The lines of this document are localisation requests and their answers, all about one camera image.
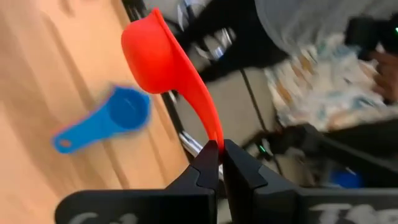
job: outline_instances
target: red silicone spoon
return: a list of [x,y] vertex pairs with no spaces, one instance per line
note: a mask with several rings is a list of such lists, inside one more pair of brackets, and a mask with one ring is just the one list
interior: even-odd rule
[[158,9],[129,24],[122,34],[124,56],[138,85],[149,93],[177,90],[197,112],[220,153],[224,137],[213,100]]

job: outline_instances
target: wooden surface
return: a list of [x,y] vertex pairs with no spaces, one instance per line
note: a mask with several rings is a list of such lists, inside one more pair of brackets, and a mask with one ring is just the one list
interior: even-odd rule
[[162,188],[187,160],[160,96],[139,133],[59,154],[59,127],[133,85],[121,51],[128,23],[112,0],[0,0],[0,223],[53,223],[81,189]]

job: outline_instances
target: green light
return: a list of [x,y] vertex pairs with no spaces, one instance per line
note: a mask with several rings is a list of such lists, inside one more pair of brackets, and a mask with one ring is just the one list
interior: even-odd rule
[[264,149],[263,146],[260,146],[260,150],[261,150],[263,153],[266,153],[266,152],[267,152],[266,149]]

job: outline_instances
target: patterned cloth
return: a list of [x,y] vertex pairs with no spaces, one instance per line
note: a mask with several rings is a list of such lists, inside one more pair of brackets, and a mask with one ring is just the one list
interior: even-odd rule
[[335,35],[265,69],[283,126],[310,123],[331,131],[398,117],[398,106],[386,106],[371,91],[374,66],[342,43],[343,36]]

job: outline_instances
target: person's hand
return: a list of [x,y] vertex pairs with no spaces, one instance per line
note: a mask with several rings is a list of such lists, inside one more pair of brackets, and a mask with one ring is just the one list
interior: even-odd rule
[[398,57],[379,52],[373,52],[370,56],[379,62],[379,74],[374,77],[376,85],[373,91],[388,101],[398,101]]

